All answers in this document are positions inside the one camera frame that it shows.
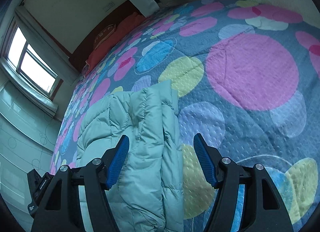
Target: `pillow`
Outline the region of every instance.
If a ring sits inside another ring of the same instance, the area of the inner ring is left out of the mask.
[[[106,28],[104,28],[95,38],[93,43],[93,49],[97,49],[102,42],[104,42],[107,38],[111,36],[111,34],[115,32],[115,30],[116,30],[115,24],[110,24]]]
[[[123,21],[121,21],[116,31],[111,34],[108,39],[103,41],[100,46],[93,50],[89,55],[89,58],[86,60],[89,69],[85,73],[85,76],[89,75],[89,73],[95,68],[95,66],[99,64],[99,62],[119,41],[121,41],[128,33],[138,27],[145,20],[145,17],[134,12]]]

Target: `blue gripper pad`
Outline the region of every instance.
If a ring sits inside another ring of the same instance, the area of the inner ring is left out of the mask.
[[[129,138],[125,136],[108,168],[108,178],[106,181],[106,186],[108,189],[111,189],[111,187],[114,184],[116,184],[119,178],[124,160],[127,157],[128,151],[129,151]]]
[[[202,142],[200,136],[201,134],[196,134],[193,137],[193,147],[195,149],[206,181],[210,183],[212,187],[216,187],[218,184],[216,177],[216,168],[205,149],[205,147],[208,147],[208,145]]]

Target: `polka dot bedspread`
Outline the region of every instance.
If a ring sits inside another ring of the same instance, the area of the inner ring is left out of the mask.
[[[79,81],[51,173],[62,164],[75,167],[80,124],[95,102],[171,79],[179,96],[185,231],[204,229],[215,197],[192,146],[198,132],[239,164],[262,163],[298,231],[320,195],[319,77],[320,30],[295,12],[244,0],[160,10]],[[240,187],[235,219],[243,197]]]

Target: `windowsill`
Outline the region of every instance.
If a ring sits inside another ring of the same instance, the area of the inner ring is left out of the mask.
[[[44,112],[54,117],[58,109],[58,105],[52,102],[45,95],[35,90],[28,84],[15,70],[8,64],[4,57],[0,58],[0,67],[4,70],[8,79],[35,105],[37,105]]]

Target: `metal screw head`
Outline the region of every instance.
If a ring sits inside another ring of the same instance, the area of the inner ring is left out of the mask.
[[[258,163],[258,164],[256,164],[256,168],[258,169],[258,170],[263,170],[263,165],[262,164],[260,164],[260,163]]]
[[[92,160],[92,163],[94,165],[99,165],[101,163],[101,159],[100,158],[95,158],[95,159]]]
[[[66,171],[68,169],[68,165],[62,165],[61,167],[60,167],[60,170],[61,171]]]
[[[224,158],[222,158],[222,162],[224,164],[229,164],[231,162],[231,160],[229,158],[227,158],[227,157],[224,157]]]

